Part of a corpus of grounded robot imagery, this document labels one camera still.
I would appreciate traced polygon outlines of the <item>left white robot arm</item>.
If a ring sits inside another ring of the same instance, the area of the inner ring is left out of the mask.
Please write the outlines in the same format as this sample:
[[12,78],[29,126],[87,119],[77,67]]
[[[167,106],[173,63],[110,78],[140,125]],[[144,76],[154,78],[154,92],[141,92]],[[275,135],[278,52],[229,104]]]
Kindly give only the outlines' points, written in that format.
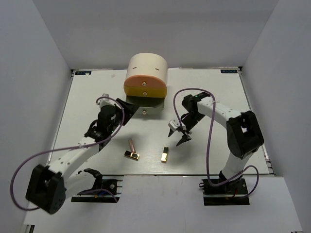
[[79,167],[98,154],[132,118],[139,106],[110,97],[97,99],[100,107],[97,119],[92,121],[77,146],[50,164],[37,165],[31,174],[26,199],[49,214],[55,214],[66,199],[75,195],[105,192],[102,174],[94,169]]

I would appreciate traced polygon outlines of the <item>rose gold lipstick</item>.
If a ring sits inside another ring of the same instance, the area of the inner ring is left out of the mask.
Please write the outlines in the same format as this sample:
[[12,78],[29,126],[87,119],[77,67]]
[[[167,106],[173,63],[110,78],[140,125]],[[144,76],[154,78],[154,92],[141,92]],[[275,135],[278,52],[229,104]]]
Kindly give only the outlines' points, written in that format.
[[128,142],[129,142],[129,146],[130,146],[131,152],[136,153],[136,149],[135,149],[135,146],[134,146],[133,139],[130,138],[130,139],[128,140]]

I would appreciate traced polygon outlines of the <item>black gold lipstick case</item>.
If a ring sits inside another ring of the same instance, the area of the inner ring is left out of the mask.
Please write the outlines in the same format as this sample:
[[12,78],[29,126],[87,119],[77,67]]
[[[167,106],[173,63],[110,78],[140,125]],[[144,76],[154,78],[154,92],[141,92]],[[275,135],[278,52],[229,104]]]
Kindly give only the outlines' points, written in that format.
[[139,154],[137,154],[135,152],[128,151],[128,150],[124,153],[124,156],[127,158],[134,159],[136,161],[139,159]]

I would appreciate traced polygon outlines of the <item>gold black lipstick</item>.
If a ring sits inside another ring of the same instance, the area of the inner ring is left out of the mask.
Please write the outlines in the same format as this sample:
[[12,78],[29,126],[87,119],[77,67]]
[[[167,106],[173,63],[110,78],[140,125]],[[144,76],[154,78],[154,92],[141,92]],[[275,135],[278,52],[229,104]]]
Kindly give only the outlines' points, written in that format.
[[164,147],[163,152],[162,152],[162,156],[161,156],[161,162],[162,163],[167,162],[168,152],[169,152],[169,148]]

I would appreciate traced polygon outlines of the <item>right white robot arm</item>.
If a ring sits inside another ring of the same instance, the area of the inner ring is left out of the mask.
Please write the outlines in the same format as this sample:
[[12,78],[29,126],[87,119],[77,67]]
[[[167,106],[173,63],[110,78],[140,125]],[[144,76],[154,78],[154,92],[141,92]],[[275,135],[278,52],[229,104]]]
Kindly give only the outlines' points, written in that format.
[[228,160],[219,173],[217,183],[210,178],[207,172],[207,182],[210,187],[220,187],[224,193],[232,193],[237,188],[237,181],[243,173],[255,166],[248,165],[249,159],[263,145],[264,138],[257,120],[252,111],[242,112],[234,110],[216,101],[214,95],[201,91],[196,95],[187,95],[182,100],[186,113],[176,115],[176,119],[168,123],[169,135],[181,132],[182,138],[177,145],[191,140],[191,130],[204,118],[211,119],[207,139],[206,161],[209,162],[209,152],[213,125],[215,122],[226,129],[226,141],[229,148]]

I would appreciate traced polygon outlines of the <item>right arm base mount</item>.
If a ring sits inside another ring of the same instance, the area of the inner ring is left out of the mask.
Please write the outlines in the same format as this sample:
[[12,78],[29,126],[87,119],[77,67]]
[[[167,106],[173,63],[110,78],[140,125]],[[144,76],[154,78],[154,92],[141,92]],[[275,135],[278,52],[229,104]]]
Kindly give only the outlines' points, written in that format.
[[204,206],[250,205],[249,197],[245,197],[248,189],[244,178],[217,187],[211,186],[207,179],[202,179],[199,188],[203,191]]

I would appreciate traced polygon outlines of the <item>round beige orange organizer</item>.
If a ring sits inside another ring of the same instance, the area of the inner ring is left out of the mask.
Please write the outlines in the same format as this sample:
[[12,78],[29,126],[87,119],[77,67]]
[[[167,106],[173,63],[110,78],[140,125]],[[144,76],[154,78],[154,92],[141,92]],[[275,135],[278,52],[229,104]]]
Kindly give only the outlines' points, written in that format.
[[136,54],[129,61],[123,84],[126,102],[139,106],[138,115],[158,115],[164,110],[167,82],[168,64],[162,56]]

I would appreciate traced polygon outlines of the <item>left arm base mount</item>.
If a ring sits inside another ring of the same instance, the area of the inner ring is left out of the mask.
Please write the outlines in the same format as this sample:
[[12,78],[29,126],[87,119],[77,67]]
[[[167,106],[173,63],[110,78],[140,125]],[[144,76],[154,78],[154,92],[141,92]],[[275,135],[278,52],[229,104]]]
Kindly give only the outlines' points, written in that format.
[[98,188],[71,197],[76,203],[117,203],[121,197],[123,176],[103,176]]

